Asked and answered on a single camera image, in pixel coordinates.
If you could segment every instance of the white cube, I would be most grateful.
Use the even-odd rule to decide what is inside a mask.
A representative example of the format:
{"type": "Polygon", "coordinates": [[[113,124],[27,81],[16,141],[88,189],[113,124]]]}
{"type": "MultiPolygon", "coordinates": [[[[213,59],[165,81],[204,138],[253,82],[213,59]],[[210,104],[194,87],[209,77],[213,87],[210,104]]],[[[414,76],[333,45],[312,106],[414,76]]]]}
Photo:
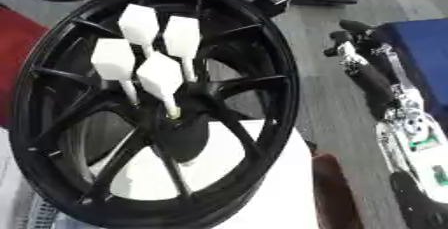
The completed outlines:
{"type": "Polygon", "coordinates": [[[171,16],[163,37],[168,53],[171,56],[193,59],[196,57],[201,43],[199,20],[171,16]]]}
{"type": "Polygon", "coordinates": [[[124,39],[98,39],[91,62],[103,80],[131,79],[135,56],[124,39]]]}
{"type": "Polygon", "coordinates": [[[180,64],[160,52],[147,58],[137,76],[145,91],[163,101],[171,99],[183,83],[180,64]]]}
{"type": "Polygon", "coordinates": [[[152,45],[159,32],[157,14],[153,8],[129,4],[118,21],[121,32],[131,43],[152,45]]]}

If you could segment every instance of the gray floor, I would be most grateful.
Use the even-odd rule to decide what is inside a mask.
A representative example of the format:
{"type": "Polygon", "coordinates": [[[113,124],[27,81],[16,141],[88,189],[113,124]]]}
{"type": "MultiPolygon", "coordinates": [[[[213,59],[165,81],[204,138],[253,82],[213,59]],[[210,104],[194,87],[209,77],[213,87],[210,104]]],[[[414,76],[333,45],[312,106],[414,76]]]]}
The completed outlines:
{"type": "MultiPolygon", "coordinates": [[[[0,0],[41,24],[52,26],[82,2],[0,0]]],[[[448,0],[359,0],[358,5],[292,7],[275,19],[294,50],[302,79],[297,126],[341,161],[366,229],[405,228],[388,185],[386,166],[374,142],[373,120],[358,89],[342,73],[337,59],[322,56],[329,31],[341,18],[370,24],[440,18],[448,0]]]]}

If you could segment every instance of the dark blue surface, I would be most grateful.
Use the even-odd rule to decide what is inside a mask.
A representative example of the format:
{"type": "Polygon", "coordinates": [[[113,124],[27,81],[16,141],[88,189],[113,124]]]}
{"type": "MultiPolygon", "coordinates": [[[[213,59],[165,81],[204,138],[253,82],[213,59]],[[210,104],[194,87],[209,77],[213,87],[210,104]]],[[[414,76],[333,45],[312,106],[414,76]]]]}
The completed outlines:
{"type": "Polygon", "coordinates": [[[386,25],[401,53],[409,78],[428,103],[431,113],[448,127],[448,19],[386,25]]]}

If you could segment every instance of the red fabric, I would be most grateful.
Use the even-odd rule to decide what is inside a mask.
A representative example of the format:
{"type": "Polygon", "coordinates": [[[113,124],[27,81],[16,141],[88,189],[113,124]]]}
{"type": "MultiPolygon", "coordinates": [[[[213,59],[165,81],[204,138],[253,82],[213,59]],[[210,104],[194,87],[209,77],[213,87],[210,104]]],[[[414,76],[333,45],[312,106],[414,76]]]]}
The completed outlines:
{"type": "Polygon", "coordinates": [[[0,6],[0,125],[6,126],[14,80],[45,28],[0,6]]]}

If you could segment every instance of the white surface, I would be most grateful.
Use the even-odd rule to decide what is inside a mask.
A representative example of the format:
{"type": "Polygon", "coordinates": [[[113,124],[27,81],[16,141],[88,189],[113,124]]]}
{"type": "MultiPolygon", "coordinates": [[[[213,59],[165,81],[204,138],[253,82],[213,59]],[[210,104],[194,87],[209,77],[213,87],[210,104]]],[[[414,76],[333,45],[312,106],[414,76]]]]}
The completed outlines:
{"type": "Polygon", "coordinates": [[[137,70],[137,76],[145,91],[164,102],[171,116],[179,113],[174,100],[174,93],[183,83],[179,63],[160,52],[153,52],[137,70]]]}
{"type": "MultiPolygon", "coordinates": [[[[244,121],[243,125],[252,136],[258,136],[263,121],[244,121]]],[[[204,152],[191,166],[181,169],[193,190],[202,189],[227,174],[244,157],[239,141],[221,123],[210,124],[210,136],[204,152]]],[[[149,148],[140,152],[117,175],[111,190],[116,195],[133,199],[176,196],[160,159],[149,148]]],[[[311,155],[297,131],[293,131],[284,152],[253,199],[216,228],[318,228],[311,155]]]]}
{"type": "Polygon", "coordinates": [[[21,186],[24,184],[22,174],[14,161],[8,132],[0,128],[0,228],[11,229],[15,218],[17,204],[23,200],[21,186]]]}
{"type": "Polygon", "coordinates": [[[171,56],[182,58],[184,75],[187,81],[196,81],[193,59],[201,43],[199,20],[196,18],[171,16],[165,33],[166,48],[171,56]]]}
{"type": "Polygon", "coordinates": [[[129,80],[135,65],[131,46],[124,39],[98,39],[91,62],[103,80],[129,80]]]}
{"type": "Polygon", "coordinates": [[[121,32],[131,43],[149,46],[159,32],[157,14],[153,8],[129,4],[118,21],[121,32]]]}

